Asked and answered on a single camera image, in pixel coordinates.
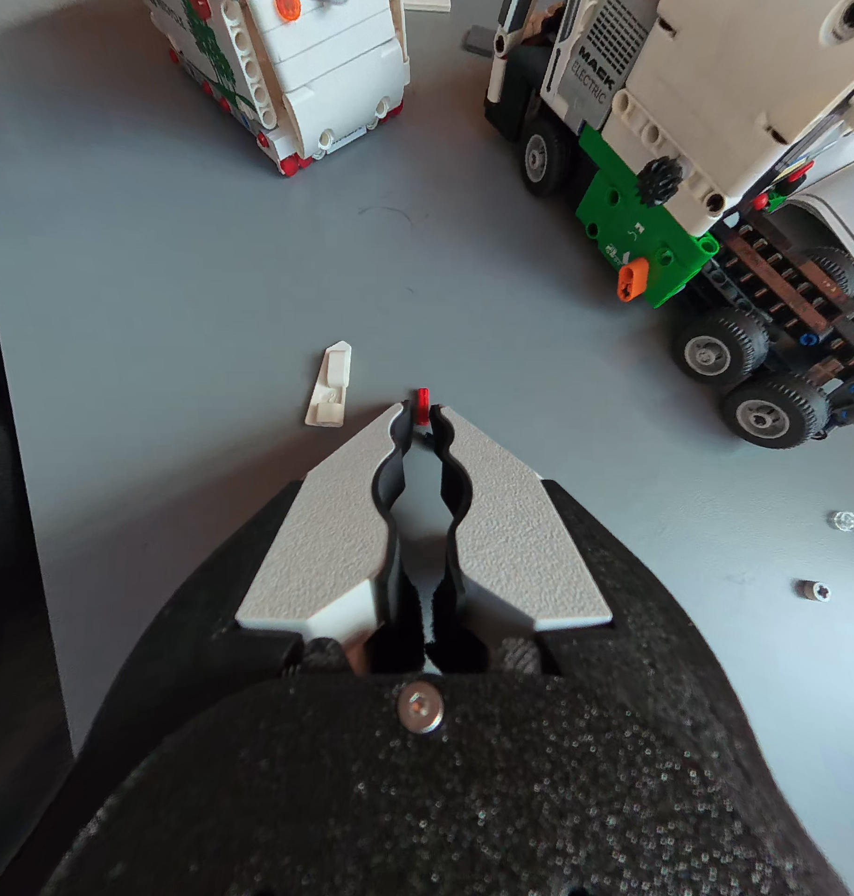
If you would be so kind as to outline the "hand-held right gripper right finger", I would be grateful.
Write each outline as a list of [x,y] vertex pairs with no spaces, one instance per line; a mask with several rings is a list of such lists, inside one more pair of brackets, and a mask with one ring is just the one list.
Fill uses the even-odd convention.
[[541,661],[536,636],[594,628],[613,612],[548,482],[453,409],[430,410],[440,494],[452,515],[432,599],[435,664]]

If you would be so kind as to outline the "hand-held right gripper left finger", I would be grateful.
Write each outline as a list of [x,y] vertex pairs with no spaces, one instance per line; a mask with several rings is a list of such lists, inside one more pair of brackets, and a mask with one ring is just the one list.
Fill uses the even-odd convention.
[[372,673],[408,670],[408,578],[392,515],[407,450],[402,401],[309,471],[236,611],[242,629],[331,639]]

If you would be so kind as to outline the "white curved lego piece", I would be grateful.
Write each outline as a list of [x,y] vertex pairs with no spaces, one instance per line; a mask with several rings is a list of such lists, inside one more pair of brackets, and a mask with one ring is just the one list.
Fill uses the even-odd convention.
[[336,342],[323,355],[304,424],[308,427],[341,427],[346,393],[351,379],[352,347]]

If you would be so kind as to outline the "white lego truck container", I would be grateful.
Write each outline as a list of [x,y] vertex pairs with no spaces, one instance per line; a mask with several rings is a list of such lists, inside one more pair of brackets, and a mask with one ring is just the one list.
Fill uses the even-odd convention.
[[405,11],[390,1],[145,1],[176,64],[282,176],[400,114]]

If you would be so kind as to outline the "white and green lego truck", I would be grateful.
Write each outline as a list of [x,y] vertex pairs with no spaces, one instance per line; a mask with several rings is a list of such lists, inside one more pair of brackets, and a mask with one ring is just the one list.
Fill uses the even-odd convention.
[[485,117],[734,434],[854,426],[854,1],[504,2]]

